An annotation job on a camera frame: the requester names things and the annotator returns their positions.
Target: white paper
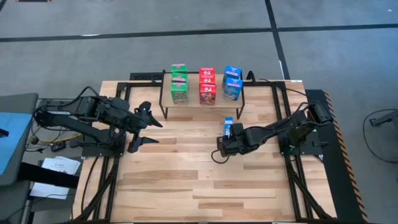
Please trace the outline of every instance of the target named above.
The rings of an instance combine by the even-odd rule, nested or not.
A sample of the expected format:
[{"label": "white paper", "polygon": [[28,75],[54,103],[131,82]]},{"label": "white paper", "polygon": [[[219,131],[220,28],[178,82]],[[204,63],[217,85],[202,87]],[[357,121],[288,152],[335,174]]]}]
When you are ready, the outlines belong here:
[{"label": "white paper", "polygon": [[[42,165],[43,168],[58,172],[64,172],[71,175],[76,174],[76,171],[78,170],[79,166],[80,162],[62,156],[57,156],[54,159],[45,158]],[[57,187],[50,184],[35,183],[33,185],[32,191],[30,192],[30,196],[66,199],[68,192],[69,188],[67,187]]]}]

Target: cereal box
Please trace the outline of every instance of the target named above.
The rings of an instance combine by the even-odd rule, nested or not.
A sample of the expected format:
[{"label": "cereal box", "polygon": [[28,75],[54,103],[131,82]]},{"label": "cereal box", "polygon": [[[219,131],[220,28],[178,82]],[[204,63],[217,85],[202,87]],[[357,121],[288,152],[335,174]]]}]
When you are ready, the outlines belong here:
[{"label": "cereal box", "polygon": [[172,65],[172,73],[173,72],[181,72],[181,73],[186,73],[187,72],[187,65],[185,64],[173,64]]},{"label": "cereal box", "polygon": [[242,80],[227,78],[224,88],[224,95],[223,95],[224,99],[238,100],[242,86],[243,86]]},{"label": "cereal box", "polygon": [[199,99],[201,105],[214,105],[216,103],[216,85],[200,84]]},{"label": "cereal box", "polygon": [[216,84],[216,73],[214,68],[200,68],[199,84]]},{"label": "cereal box", "polygon": [[173,72],[172,73],[172,82],[188,82],[188,74],[180,73],[180,72]]},{"label": "cereal box", "polygon": [[186,83],[172,83],[170,91],[174,103],[188,103],[188,85]]},{"label": "cereal box", "polygon": [[233,124],[233,118],[232,117],[225,117],[224,118],[224,135],[229,137],[229,127]]},{"label": "cereal box", "polygon": [[225,81],[227,78],[241,79],[241,72],[242,70],[240,68],[234,68],[227,65],[224,70],[223,88],[225,87]]}]

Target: wooden table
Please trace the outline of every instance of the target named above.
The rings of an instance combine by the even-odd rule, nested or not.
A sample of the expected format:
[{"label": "wooden table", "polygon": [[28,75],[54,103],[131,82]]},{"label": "wooden table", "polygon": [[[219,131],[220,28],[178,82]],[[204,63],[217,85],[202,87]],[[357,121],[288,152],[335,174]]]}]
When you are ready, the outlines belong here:
[{"label": "wooden table", "polygon": [[[100,95],[115,96],[117,83],[103,82]],[[286,81],[286,86],[304,92],[302,82]],[[157,139],[160,144],[147,144],[137,153],[122,156],[112,222],[294,221],[285,162],[276,138],[257,151],[231,157],[222,165],[210,157],[216,149],[216,137],[223,133],[225,116],[233,116],[234,122],[242,122],[244,127],[277,121],[270,87],[244,87],[246,106],[239,121],[234,111],[216,108],[169,108],[165,120],[159,93],[159,87],[131,89],[130,110],[145,100],[151,101],[152,113],[163,128],[141,131],[141,136]],[[292,91],[288,91],[288,96],[292,111],[306,101],[306,97]],[[279,99],[284,111],[282,97]],[[95,126],[106,128],[103,124]],[[216,159],[222,160],[219,154]],[[313,156],[302,156],[302,160],[309,191],[335,217],[323,164]],[[93,161],[89,158],[83,163],[73,206],[75,217],[80,214],[81,196]],[[88,183],[85,206],[97,191],[101,166],[99,158]],[[302,194],[298,192],[305,217]],[[104,217],[107,193],[103,198],[100,218]]]}]

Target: small blue box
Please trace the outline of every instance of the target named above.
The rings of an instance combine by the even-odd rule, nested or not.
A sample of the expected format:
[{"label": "small blue box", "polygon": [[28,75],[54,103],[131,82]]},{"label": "small blue box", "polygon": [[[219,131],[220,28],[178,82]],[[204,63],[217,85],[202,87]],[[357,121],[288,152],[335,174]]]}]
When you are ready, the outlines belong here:
[{"label": "small blue box", "polygon": [[242,80],[227,78],[225,82],[223,98],[226,100],[238,100],[239,94],[243,86]]},{"label": "small blue box", "polygon": [[241,79],[242,70],[240,68],[234,68],[227,65],[224,70],[223,88],[225,87],[225,81],[227,78]]},{"label": "small blue box", "polygon": [[232,117],[225,117],[224,118],[224,135],[229,137],[229,127],[233,124],[234,119]]}]

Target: gray floor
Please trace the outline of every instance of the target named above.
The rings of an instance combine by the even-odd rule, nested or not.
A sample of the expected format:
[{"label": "gray floor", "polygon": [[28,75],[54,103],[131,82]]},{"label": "gray floor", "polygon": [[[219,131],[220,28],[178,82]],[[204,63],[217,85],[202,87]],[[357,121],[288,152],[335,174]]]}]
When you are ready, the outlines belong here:
[{"label": "gray floor", "polygon": [[[395,0],[272,0],[279,27],[343,26],[398,22]],[[112,34],[165,30],[270,27],[263,0],[53,0],[7,1],[0,12],[1,37]],[[280,33],[291,79],[308,89],[328,90],[343,133],[369,219],[398,219],[398,166],[377,160],[362,137],[364,117],[396,108],[398,29]],[[0,43],[0,95],[37,92],[40,97],[74,97],[102,80],[126,80],[130,72],[168,69],[185,62],[189,70],[227,64],[259,77],[281,79],[271,33],[63,40]],[[366,126],[370,145],[398,160],[396,130]],[[40,133],[50,138],[54,133]],[[79,151],[33,153],[75,156]],[[38,213],[34,223],[65,221],[69,209]]]}]

